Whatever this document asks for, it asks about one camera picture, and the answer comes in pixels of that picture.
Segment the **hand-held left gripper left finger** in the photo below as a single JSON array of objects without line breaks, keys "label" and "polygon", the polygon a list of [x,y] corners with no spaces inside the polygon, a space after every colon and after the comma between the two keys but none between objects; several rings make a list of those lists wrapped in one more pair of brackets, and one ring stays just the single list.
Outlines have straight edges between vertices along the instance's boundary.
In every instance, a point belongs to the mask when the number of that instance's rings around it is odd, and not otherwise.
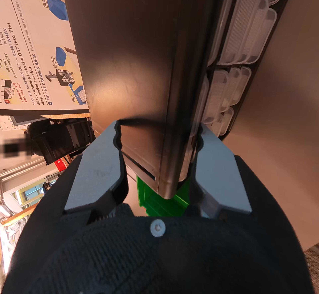
[{"label": "hand-held left gripper left finger", "polygon": [[121,124],[111,123],[82,154],[65,211],[112,211],[128,194]]}]

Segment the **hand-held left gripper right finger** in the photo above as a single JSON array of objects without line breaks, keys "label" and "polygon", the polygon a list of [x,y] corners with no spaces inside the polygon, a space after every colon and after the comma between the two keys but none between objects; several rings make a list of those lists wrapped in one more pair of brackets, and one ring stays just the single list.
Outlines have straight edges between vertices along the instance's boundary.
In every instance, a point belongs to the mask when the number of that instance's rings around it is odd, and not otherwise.
[{"label": "hand-held left gripper right finger", "polygon": [[190,202],[202,217],[218,218],[222,210],[252,212],[233,152],[205,125],[200,125],[190,181]]}]

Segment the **green plastic bin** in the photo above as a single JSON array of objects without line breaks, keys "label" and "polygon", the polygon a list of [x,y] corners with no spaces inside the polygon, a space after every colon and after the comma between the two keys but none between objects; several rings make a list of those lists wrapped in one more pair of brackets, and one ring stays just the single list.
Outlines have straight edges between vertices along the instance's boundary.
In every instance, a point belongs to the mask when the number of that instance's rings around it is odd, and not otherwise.
[{"label": "green plastic bin", "polygon": [[148,216],[182,216],[189,205],[189,184],[186,180],[172,199],[164,199],[156,194],[137,176],[139,206],[146,210]]}]

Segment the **black drawer cabinet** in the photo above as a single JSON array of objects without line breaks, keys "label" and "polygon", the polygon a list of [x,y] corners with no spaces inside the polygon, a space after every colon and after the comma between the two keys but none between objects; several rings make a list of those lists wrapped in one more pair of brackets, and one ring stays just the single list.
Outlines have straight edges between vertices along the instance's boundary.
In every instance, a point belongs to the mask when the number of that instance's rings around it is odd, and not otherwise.
[{"label": "black drawer cabinet", "polygon": [[207,66],[226,0],[65,0],[96,133],[121,120],[126,165],[171,199],[179,181],[205,75],[217,64],[237,0],[231,0],[217,58]]}]

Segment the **bank of clear drawers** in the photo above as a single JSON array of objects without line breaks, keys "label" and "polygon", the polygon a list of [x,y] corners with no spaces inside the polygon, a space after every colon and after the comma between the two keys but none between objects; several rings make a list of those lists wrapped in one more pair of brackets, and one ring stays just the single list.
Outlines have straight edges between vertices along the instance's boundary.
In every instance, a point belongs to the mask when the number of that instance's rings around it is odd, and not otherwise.
[{"label": "bank of clear drawers", "polygon": [[179,182],[190,172],[200,122],[222,140],[230,133],[282,8],[281,0],[222,2]]}]

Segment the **black office chair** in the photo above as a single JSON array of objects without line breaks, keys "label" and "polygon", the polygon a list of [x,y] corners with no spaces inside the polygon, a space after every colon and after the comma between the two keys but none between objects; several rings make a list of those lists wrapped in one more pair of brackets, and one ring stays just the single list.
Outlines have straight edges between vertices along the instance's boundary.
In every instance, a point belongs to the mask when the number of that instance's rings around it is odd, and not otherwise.
[{"label": "black office chair", "polygon": [[60,123],[52,123],[50,119],[36,121],[26,130],[31,154],[42,156],[46,165],[66,155],[82,153],[96,138],[92,122],[88,118],[60,121]]}]

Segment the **wooden beam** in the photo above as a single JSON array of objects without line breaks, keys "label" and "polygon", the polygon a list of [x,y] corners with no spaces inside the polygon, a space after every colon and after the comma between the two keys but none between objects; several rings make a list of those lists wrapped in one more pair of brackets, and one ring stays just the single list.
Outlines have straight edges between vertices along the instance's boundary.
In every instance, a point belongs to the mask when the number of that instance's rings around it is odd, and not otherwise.
[{"label": "wooden beam", "polygon": [[36,204],[24,209],[23,211],[11,216],[10,218],[6,219],[6,220],[2,220],[1,221],[1,225],[3,227],[6,226],[10,226],[14,223],[16,223],[17,221],[21,220],[22,218],[25,218],[26,216],[32,214],[32,212],[35,210],[35,208],[37,207],[39,202],[37,202]]}]

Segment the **grey monitor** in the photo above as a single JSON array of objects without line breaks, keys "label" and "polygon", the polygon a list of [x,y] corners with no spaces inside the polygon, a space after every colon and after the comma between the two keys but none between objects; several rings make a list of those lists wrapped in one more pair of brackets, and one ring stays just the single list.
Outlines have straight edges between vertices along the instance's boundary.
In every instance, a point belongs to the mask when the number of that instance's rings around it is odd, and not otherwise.
[{"label": "grey monitor", "polygon": [[10,116],[15,126],[26,125],[37,121],[48,120],[47,117],[40,115],[16,115]]}]

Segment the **printed instruction poster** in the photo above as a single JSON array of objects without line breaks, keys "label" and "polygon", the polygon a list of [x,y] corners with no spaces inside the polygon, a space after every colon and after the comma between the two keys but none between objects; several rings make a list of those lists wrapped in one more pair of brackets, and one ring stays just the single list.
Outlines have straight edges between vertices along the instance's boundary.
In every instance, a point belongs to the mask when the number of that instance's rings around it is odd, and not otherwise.
[{"label": "printed instruction poster", "polygon": [[1,115],[87,114],[65,0],[0,0]]}]

